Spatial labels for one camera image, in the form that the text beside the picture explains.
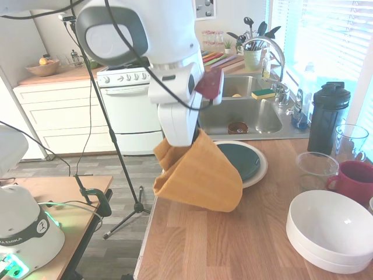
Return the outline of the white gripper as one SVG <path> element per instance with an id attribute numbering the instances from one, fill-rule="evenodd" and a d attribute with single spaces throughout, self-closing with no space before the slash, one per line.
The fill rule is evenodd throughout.
<path id="1" fill-rule="evenodd" d="M 190 146 L 197 140 L 200 128 L 195 128 L 199 112 L 185 108 L 181 104 L 160 104 L 158 117 L 171 146 Z"/>

